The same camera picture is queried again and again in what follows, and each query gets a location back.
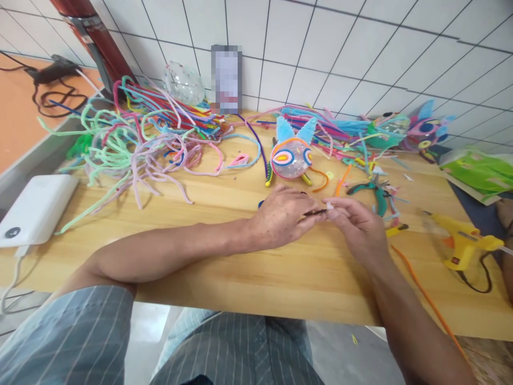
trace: green pliers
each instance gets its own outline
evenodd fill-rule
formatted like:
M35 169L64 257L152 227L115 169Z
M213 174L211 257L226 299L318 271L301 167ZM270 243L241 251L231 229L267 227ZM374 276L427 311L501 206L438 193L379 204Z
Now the green pliers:
M386 185L388 185L388 181L379 183L379 175L376 175L369 183L357 184L351 187L347 191L347 194L353 195L354 193L364 189L374 190L374 195L376 196L376 201L378 203L377 214L382 217L385 215L387 209L386 198L390 196L390 193L383 189Z

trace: striped shirt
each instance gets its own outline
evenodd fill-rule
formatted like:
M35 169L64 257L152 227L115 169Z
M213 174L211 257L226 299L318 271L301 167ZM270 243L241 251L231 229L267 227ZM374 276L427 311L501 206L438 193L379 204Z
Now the striped shirt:
M94 286L46 304L2 346L0 385L122 385L133 301ZM304 321L185 309L151 384L322 384L311 359Z

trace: white power bank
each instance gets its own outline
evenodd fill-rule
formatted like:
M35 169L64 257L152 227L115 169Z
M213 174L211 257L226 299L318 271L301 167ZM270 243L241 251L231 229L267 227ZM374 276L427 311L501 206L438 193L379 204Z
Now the white power bank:
M0 222L0 248L49 240L78 182L71 175L33 177Z

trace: hand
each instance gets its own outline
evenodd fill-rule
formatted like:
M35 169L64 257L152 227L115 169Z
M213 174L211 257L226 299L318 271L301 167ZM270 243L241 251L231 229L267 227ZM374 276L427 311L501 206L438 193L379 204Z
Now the hand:
M326 198L335 208L327 216L344 234L349 251L367 270L391 263L383 219L351 198Z
M326 213L301 217L320 209L317 201L295 188L276 186L250 219L256 247L258 250L274 249L300 239L316 223L327 218Z

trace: gray floor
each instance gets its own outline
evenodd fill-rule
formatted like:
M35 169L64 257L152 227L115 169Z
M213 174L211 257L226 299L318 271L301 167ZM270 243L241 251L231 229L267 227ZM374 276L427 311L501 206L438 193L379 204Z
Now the gray floor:
M14 290L10 295L23 294ZM8 301L10 310L41 305L48 293L34 292ZM0 334L16 329L36 309L0 316ZM181 307L136 302L125 358L126 385L148 384L160 351ZM365 326L307 322L314 367L326 385L404 384L388 344ZM0 337L0 346L9 335Z

